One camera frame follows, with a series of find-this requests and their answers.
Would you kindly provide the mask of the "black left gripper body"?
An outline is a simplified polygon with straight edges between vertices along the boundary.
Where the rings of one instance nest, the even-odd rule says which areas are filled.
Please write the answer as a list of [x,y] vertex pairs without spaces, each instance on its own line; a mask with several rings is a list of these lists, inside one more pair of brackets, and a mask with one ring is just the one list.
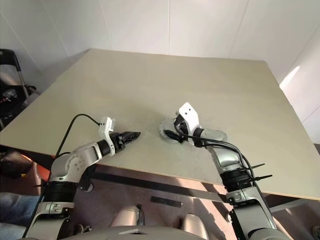
[[115,152],[121,152],[122,150],[125,149],[126,143],[124,140],[123,133],[113,132],[109,136],[110,136],[110,139],[115,147]]

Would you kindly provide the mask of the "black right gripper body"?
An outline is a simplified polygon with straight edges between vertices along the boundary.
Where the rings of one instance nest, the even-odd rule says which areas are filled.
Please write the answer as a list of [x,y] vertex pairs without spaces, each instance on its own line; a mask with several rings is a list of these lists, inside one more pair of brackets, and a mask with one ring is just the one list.
[[180,122],[175,122],[174,123],[174,129],[180,136],[188,136],[189,131],[187,124],[185,122],[185,119],[183,117],[180,117]]

